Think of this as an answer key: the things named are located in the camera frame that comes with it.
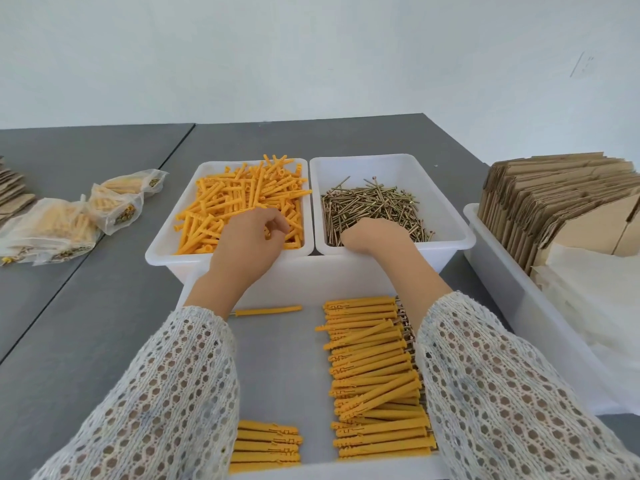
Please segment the person's left hand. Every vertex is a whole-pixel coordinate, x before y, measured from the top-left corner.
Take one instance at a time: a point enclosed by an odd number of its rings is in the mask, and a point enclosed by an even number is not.
[[[288,232],[289,223],[277,209],[257,208],[232,217],[222,229],[209,271],[194,284],[184,306],[208,308],[226,319],[244,291],[276,261]]]

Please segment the white wall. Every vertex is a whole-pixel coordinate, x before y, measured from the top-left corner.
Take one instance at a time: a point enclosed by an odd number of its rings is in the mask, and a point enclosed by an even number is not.
[[[640,0],[3,0],[0,128],[424,112],[640,165]],[[594,74],[570,79],[580,54]]]

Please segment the tabletop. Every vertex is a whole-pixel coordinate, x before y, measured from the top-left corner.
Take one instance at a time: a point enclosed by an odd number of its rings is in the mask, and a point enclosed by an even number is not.
[[[170,173],[162,192],[130,227],[100,241],[0,365],[0,471],[7,477],[28,478],[75,434],[175,306],[182,285],[167,268],[149,266],[144,252],[197,166],[263,153],[409,153],[460,213],[477,201],[488,170],[423,114],[197,125],[162,166]],[[442,276],[498,311],[461,253]],[[629,418],[618,422],[619,435],[633,431]],[[637,443],[628,447],[640,451]]]
[[[69,201],[93,183],[158,168],[191,124],[0,131],[5,165],[25,176],[28,192]],[[0,363],[85,257],[55,266],[11,266],[0,273]]]

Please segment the white plastic bin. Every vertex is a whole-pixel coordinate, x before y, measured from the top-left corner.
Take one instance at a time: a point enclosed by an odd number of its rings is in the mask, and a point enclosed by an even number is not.
[[[583,339],[478,219],[477,209],[476,203],[464,208],[477,237],[465,256],[514,332],[542,352],[592,413],[640,414],[640,398],[629,396],[611,379]]]
[[[200,264],[185,283],[177,306],[184,303],[204,272]],[[252,472],[232,478],[256,479],[417,479],[449,478],[439,453],[424,457],[378,461],[336,462],[333,447],[333,398],[328,395],[328,341],[316,332],[324,323],[322,305],[340,298],[394,294],[391,282],[371,258],[357,255],[308,256],[277,261],[255,282],[238,308],[302,305],[295,313],[229,317],[236,338],[236,368],[240,381],[240,417],[294,425],[304,437],[303,466]]]
[[[471,229],[412,155],[320,157],[311,160],[310,171],[316,249],[322,254],[350,254],[343,247],[326,243],[321,202],[321,196],[346,177],[350,178],[343,188],[363,187],[363,178],[371,180],[377,177],[378,183],[387,187],[397,186],[416,197],[418,217],[424,220],[427,230],[435,232],[431,241],[417,242],[416,247],[437,272],[441,272],[456,251],[469,249],[476,242]]]
[[[261,160],[247,161],[249,165],[257,165]],[[173,274],[175,274],[181,282],[184,282],[188,273],[194,268],[197,263],[208,262],[211,259],[211,254],[190,254],[175,256],[173,253],[178,249],[178,242],[180,241],[180,233],[174,231],[173,226],[178,222],[175,220],[176,214],[185,209],[196,198],[196,180],[206,175],[215,173],[223,173],[225,167],[231,167],[236,169],[243,162],[204,162],[196,169],[196,172],[191,177],[191,181],[188,183],[187,188],[180,196],[180,199],[175,204],[169,216],[166,218],[160,231],[156,234],[156,237],[149,245],[147,252],[145,253],[145,259],[152,266],[167,266]],[[296,165],[300,163],[302,165],[301,176],[308,179],[309,169],[306,160],[296,158],[292,163],[288,163],[285,167],[291,171],[294,171]],[[303,184],[303,188],[307,190],[309,188],[309,182]],[[302,197],[302,219],[303,227],[305,230],[305,241],[300,249],[284,250],[280,255],[280,259],[295,258],[300,256],[308,256],[314,250],[314,232],[313,232],[313,218],[311,217],[311,198],[309,195]]]

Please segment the white knit sweater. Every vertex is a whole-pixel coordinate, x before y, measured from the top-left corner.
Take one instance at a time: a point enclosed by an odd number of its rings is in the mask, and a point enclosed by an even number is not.
[[[33,478],[224,478],[239,411],[234,352],[212,312],[175,311]],[[431,307],[417,362],[452,479],[640,478],[638,457],[546,359],[471,298],[455,292]]]

